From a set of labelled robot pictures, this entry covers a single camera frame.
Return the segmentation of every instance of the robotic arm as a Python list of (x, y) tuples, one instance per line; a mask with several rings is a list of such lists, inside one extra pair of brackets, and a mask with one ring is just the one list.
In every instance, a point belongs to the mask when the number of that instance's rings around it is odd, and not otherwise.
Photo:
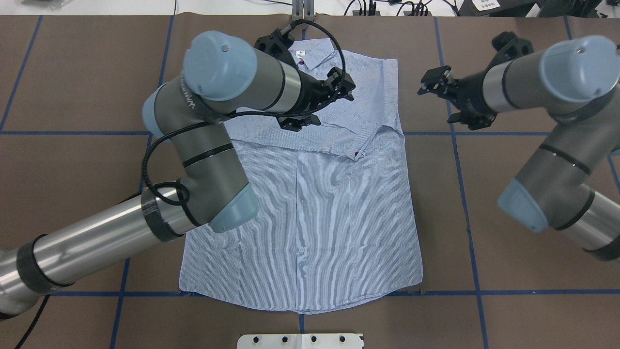
[[(252, 219), (259, 205), (222, 123), (259, 114), (299, 131), (321, 124), (313, 112), (336, 99), (353, 100), (355, 84), (344, 62), (342, 70), (334, 67), (322, 81), (297, 70), (288, 47), (294, 42), (290, 32), (300, 23), (307, 21), (277, 29), (258, 39), (255, 48), (220, 32), (196, 37), (185, 53), (183, 72), (143, 107), (144, 123), (155, 136), (176, 134), (171, 140), (186, 175), (176, 183), (145, 181), (149, 189), (137, 197), (16, 250), (0, 249), (0, 320), (195, 227), (209, 224), (221, 233)], [(233, 113), (241, 106), (266, 112)], [(147, 162), (145, 157), (143, 172)]]
[(544, 107), (558, 122), (498, 200), (527, 228), (548, 226), (602, 261), (620, 265), (620, 206), (584, 184), (620, 149), (620, 57), (616, 44), (593, 35), (533, 53), (529, 41), (504, 32), (480, 73), (454, 79), (449, 66), (427, 71), (418, 94), (433, 93), (459, 113), (448, 122), (472, 130), (498, 113)]

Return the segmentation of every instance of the brown table surface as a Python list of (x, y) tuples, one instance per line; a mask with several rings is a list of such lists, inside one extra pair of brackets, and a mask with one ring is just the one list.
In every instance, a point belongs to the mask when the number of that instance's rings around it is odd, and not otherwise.
[[(220, 30), (253, 43), (289, 20), (0, 16), (1, 245), (16, 248), (139, 188), (149, 141), (142, 103), (178, 74), (196, 34)], [(399, 60), (423, 283), (328, 314), (250, 310), (179, 295), (180, 239), (53, 296), (24, 348), (234, 348), (244, 333), (298, 332), (364, 333), (369, 349), (618, 347), (619, 271), (551, 229), (530, 232), (496, 205), (553, 121), (542, 110), (518, 111), (480, 132), (451, 129), (446, 103), (415, 92), (440, 62), (457, 76), (483, 69), (502, 31), (542, 50), (589, 34), (620, 42), (620, 19), (320, 15), (316, 22), (346, 50)], [(589, 183), (618, 202), (614, 167), (619, 160), (601, 164)], [(182, 174), (170, 146), (151, 171), (158, 181)], [(34, 313), (0, 324), (1, 348), (18, 342)]]

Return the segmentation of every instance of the striped shirt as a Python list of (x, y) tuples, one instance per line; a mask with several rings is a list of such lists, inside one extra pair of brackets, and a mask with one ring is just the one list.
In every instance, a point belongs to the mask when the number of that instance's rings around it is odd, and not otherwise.
[[(291, 52), (318, 79), (340, 66), (328, 39), (295, 42)], [(345, 59), (355, 100), (318, 112), (321, 126), (290, 132), (263, 116), (225, 123), (260, 212), (222, 234), (207, 225), (189, 232), (182, 290), (316, 314), (422, 281), (397, 61), (346, 51)]]

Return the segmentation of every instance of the white sign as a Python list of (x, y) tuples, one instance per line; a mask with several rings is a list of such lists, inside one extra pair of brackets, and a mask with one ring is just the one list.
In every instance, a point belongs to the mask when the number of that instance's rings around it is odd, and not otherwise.
[(497, 0), (472, 0), (474, 6), (478, 9), (478, 11), (486, 11), (490, 9), (494, 9), (496, 7), (500, 7), (500, 4)]

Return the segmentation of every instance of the white bracket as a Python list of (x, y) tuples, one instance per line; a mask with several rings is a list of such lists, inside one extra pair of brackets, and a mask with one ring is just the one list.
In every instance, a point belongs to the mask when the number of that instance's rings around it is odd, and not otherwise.
[(314, 0), (293, 0), (293, 20), (307, 19), (314, 21)]
[(243, 335), (237, 349), (364, 349), (359, 333)]

